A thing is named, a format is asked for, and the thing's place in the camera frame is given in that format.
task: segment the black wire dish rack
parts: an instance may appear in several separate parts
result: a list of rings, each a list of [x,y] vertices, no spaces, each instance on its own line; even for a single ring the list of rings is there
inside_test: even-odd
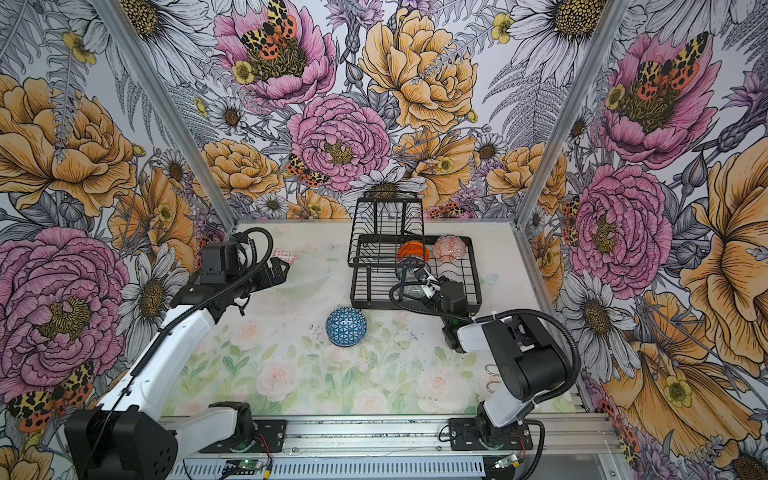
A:
[[[445,276],[462,282],[470,313],[480,310],[482,296],[480,279],[475,263],[475,252],[469,237],[460,237],[467,246],[464,256],[453,263],[441,262],[432,253],[439,235],[424,234],[422,200],[413,198],[382,199],[363,197],[357,200],[352,234],[349,238],[347,263],[354,269],[350,299],[360,309],[397,310],[389,300],[389,291],[400,283],[396,271],[402,257],[398,250],[406,242],[416,240],[429,251],[429,269],[435,278]],[[423,309],[424,306],[396,292],[396,299],[406,306]]]

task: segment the blue bowl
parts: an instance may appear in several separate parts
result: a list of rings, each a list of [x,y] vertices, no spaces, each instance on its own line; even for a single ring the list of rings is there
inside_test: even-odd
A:
[[[366,335],[368,323],[360,310],[343,306],[333,310],[326,320],[326,333],[333,345],[352,346]]]

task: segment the pink peony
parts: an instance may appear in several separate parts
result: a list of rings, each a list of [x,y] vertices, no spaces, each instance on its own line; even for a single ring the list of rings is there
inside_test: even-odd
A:
[[[51,391],[88,361],[99,375],[115,336],[128,270],[104,242],[71,228],[0,246],[0,394]]]
[[[337,94],[315,98],[287,127],[293,153],[310,170],[328,175],[331,190],[346,192],[351,180],[389,161],[389,136],[379,114]]]
[[[698,72],[680,90],[659,88],[647,101],[638,97],[641,82],[638,66],[646,61],[664,65],[685,48],[670,40],[660,44],[642,34],[619,61],[619,71],[608,79],[609,92],[603,114],[591,125],[592,141],[630,162],[643,162],[652,170],[671,164],[707,130],[716,108],[707,108],[710,90],[720,70],[720,62],[710,65],[712,42],[697,62]]]
[[[672,226],[663,212],[659,180],[642,167],[599,167],[579,197],[574,270],[598,276],[617,298],[639,295],[670,254]]]
[[[263,28],[266,7],[256,13],[249,6],[245,16],[232,12],[231,17],[219,15],[214,19],[216,48],[223,52],[219,62],[233,70],[233,85],[246,92],[245,106],[258,113],[308,101],[315,94],[329,91],[336,80],[332,35],[323,37],[306,7],[299,13],[289,0],[286,6],[288,15],[296,19],[296,38],[289,40],[274,60],[249,55],[240,41],[243,34]]]

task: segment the floral wall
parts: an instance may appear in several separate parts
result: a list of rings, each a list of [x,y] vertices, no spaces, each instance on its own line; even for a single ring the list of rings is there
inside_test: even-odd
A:
[[[604,4],[123,1],[236,215],[323,220],[413,194],[427,217],[513,217]]]
[[[90,4],[0,5],[0,476],[74,478],[64,422],[223,239],[193,180]]]
[[[525,229],[634,476],[766,478],[768,2],[630,13]]]

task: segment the floral tabletop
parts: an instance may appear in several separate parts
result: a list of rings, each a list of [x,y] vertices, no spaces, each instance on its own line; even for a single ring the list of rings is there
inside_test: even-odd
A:
[[[246,315],[228,311],[197,347],[171,390],[164,415],[193,415],[213,402],[249,402],[254,415],[474,413],[498,381],[490,353],[460,355],[435,317],[364,310],[365,339],[334,346],[328,314],[349,305],[348,223],[280,224],[275,248],[297,255],[289,280],[255,295]],[[537,307],[506,223],[432,223],[427,233],[472,237],[481,313]],[[573,412],[570,396],[539,406]]]

